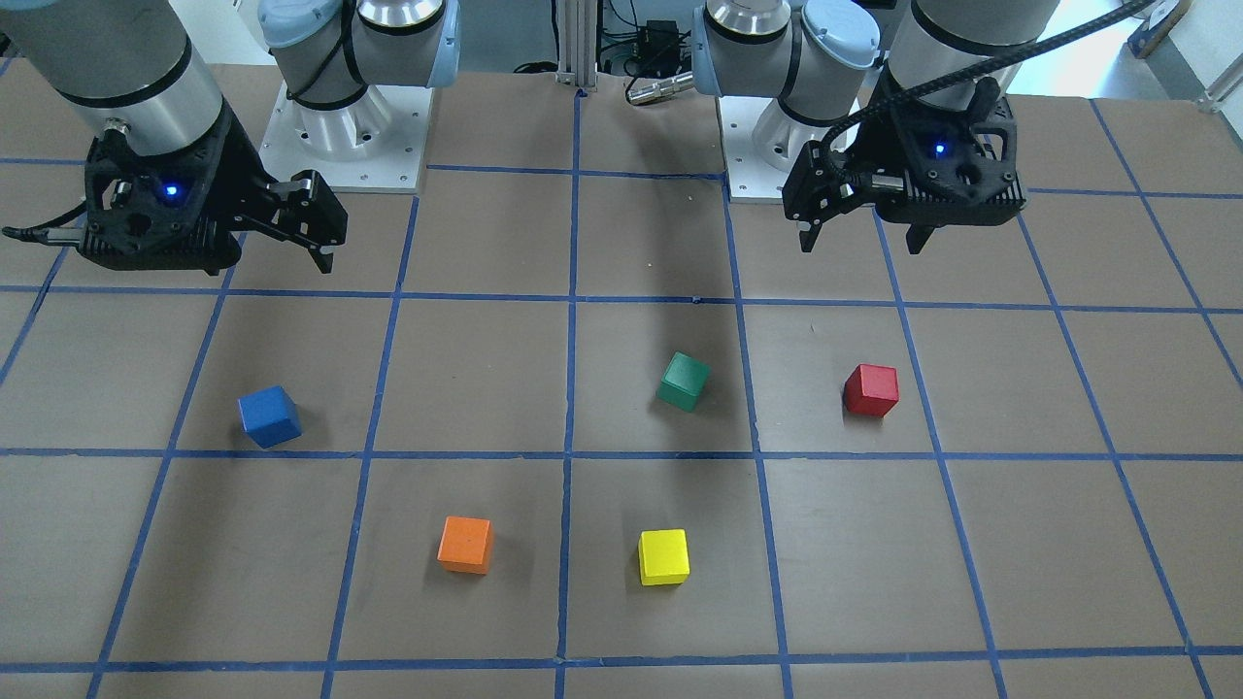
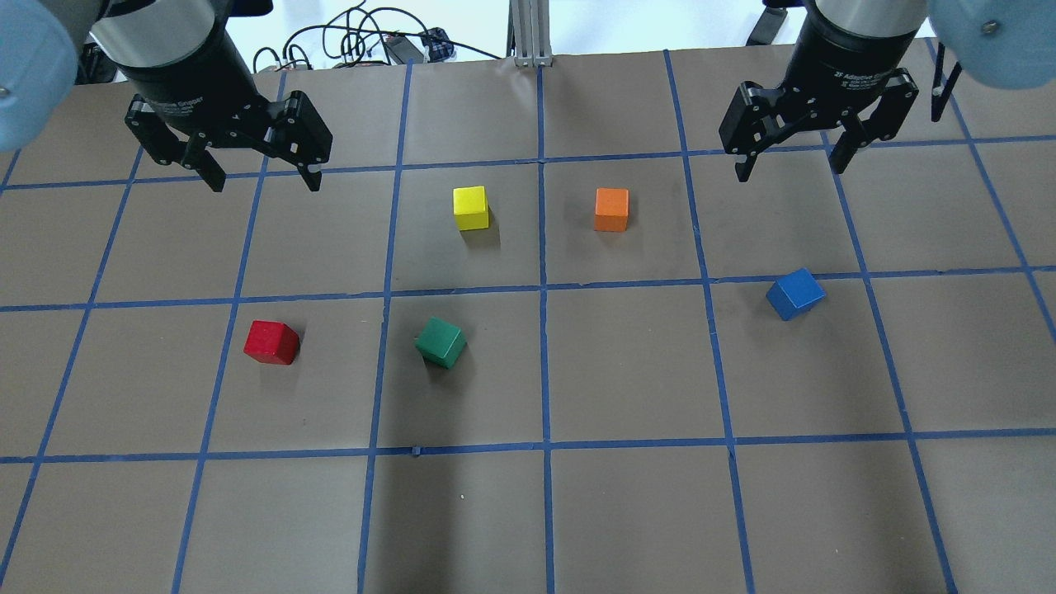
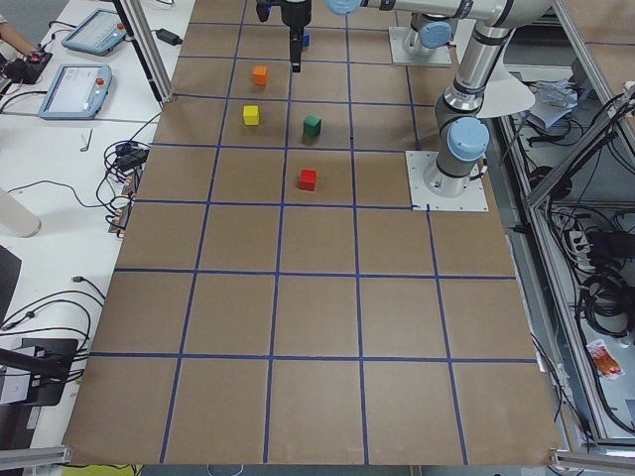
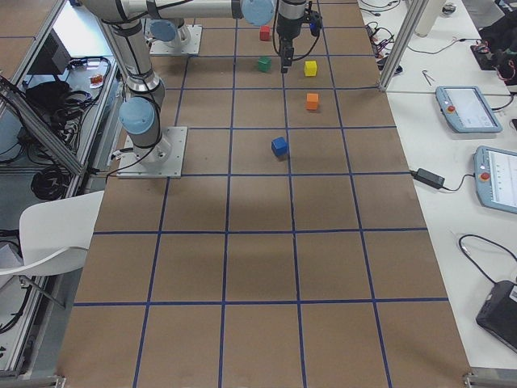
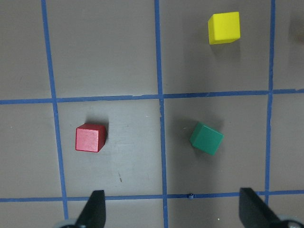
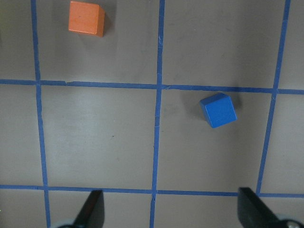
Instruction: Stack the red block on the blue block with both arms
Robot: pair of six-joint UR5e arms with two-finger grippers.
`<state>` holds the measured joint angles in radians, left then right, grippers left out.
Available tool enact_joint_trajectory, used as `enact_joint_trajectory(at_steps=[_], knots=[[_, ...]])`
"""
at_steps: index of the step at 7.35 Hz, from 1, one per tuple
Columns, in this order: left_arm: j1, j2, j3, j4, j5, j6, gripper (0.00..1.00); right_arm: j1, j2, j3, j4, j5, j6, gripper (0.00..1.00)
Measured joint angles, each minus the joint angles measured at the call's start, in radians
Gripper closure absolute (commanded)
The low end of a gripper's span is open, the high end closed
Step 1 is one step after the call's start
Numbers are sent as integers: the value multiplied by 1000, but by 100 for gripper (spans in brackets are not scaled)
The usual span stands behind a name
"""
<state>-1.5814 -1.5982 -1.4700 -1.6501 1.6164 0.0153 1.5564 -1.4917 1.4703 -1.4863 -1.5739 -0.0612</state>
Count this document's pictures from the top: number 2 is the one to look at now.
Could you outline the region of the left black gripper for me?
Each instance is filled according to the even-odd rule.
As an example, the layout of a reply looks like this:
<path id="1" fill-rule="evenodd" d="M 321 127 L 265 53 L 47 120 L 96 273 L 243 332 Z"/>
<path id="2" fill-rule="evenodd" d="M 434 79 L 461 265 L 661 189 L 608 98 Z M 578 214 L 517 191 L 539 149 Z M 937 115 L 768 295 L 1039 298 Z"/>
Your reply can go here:
<path id="1" fill-rule="evenodd" d="M 148 157 L 195 172 L 213 192 L 226 173 L 209 148 L 252 149 L 295 167 L 318 192 L 332 131 L 309 95 L 269 104 L 223 18 L 118 18 L 115 64 L 136 89 L 125 125 Z"/>

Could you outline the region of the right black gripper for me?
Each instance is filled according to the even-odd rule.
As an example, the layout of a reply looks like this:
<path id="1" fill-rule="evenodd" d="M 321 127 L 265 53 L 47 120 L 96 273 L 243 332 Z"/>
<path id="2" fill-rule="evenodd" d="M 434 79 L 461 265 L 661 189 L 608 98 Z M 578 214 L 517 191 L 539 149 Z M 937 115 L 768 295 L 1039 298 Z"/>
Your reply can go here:
<path id="1" fill-rule="evenodd" d="M 893 140 L 919 97 L 901 67 L 914 8 L 809 8 L 779 87 L 739 83 L 718 135 L 749 181 L 759 154 L 806 130 L 844 129 L 829 154 L 836 174 L 875 140 Z"/>

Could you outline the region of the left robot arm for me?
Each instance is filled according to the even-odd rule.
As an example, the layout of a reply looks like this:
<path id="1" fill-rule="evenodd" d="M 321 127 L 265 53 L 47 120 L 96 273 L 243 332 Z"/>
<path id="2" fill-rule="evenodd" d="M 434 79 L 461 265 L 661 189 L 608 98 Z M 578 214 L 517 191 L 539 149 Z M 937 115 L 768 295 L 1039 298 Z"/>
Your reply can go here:
<path id="1" fill-rule="evenodd" d="M 271 1 L 4 1 L 1 4 L 2 150 L 37 140 L 74 87 L 92 39 L 135 87 L 125 125 L 161 166 L 195 172 L 222 191 L 214 149 L 251 149 L 297 169 L 319 191 L 332 132 L 309 97 L 268 101 L 227 32 Z"/>

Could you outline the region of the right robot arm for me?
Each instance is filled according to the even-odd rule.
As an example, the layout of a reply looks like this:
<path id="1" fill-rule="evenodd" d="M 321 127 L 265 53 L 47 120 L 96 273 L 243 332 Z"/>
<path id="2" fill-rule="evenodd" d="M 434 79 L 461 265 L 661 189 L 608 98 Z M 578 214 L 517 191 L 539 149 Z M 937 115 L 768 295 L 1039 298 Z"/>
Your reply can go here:
<path id="1" fill-rule="evenodd" d="M 718 135 L 749 181 L 766 150 L 793 135 L 841 129 L 829 154 L 843 173 L 856 152 L 894 140 L 920 95 L 902 59 L 924 23 L 949 72 L 936 64 L 931 119 L 962 74 L 993 89 L 1035 89 L 1054 79 L 1052 1 L 804 1 L 799 37 L 780 83 L 739 83 Z"/>

